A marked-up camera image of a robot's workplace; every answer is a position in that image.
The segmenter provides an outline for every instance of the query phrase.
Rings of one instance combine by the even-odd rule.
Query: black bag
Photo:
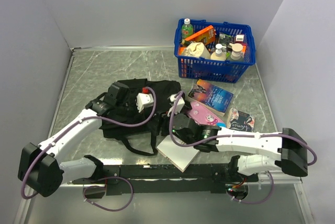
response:
[[[123,127],[104,122],[100,127],[100,129],[103,130],[104,137],[122,141],[125,147],[133,153],[144,156],[157,155],[158,151],[156,149],[156,137],[159,135],[161,130],[163,136],[169,134],[169,118],[166,116],[166,113],[169,111],[172,105],[168,98],[172,94],[176,94],[181,90],[180,83],[177,81],[167,80],[153,82],[148,81],[147,79],[120,80],[118,82],[128,86],[129,90],[123,96],[122,102],[118,103],[113,107],[113,109],[109,110],[106,117],[125,124],[136,124],[147,119],[152,111],[152,107],[145,108],[141,113],[139,113],[136,105],[136,96],[138,93],[141,93],[142,89],[146,86],[152,88],[156,94],[157,104],[155,114],[149,122],[139,127]],[[109,97],[107,92],[104,97],[104,101],[109,102],[108,98]],[[150,143],[153,153],[134,149],[130,145],[127,136],[141,132],[151,132]]]

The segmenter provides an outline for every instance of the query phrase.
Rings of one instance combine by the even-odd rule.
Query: plastic bottle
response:
[[[227,57],[227,60],[231,62],[243,62],[242,50],[243,45],[240,43],[230,43],[232,53]]]
[[[180,40],[180,44],[184,47],[189,46],[191,43],[194,43],[196,41],[185,41],[185,39]]]
[[[193,34],[193,25],[191,24],[191,20],[186,18],[184,20],[184,24],[182,25],[182,38],[185,39]]]
[[[221,44],[215,45],[215,52],[210,56],[211,60],[225,61],[226,60],[226,47]]]

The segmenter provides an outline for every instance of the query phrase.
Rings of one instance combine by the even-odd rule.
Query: book cover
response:
[[[251,114],[231,108],[228,115],[227,128],[237,131],[253,132],[255,117]]]
[[[188,94],[189,100],[204,104],[213,113],[223,116],[233,93],[199,79]]]

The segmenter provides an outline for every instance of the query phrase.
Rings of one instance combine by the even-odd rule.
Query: snack box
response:
[[[210,44],[215,41],[215,29],[212,25],[209,25],[197,33],[185,38],[185,40],[202,42],[204,45]]]

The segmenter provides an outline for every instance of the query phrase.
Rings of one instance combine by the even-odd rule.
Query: book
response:
[[[233,93],[199,79],[186,100],[198,101],[213,113],[223,117],[232,97]]]
[[[174,136],[174,139],[184,144],[179,138]],[[174,164],[180,171],[184,172],[188,165],[193,161],[195,156],[200,152],[193,147],[180,147],[176,145],[170,135],[167,135],[165,139],[157,146],[157,150],[166,158],[168,158],[172,164]]]
[[[237,131],[253,132],[255,117],[252,114],[244,113],[231,108],[228,114],[227,128]]]

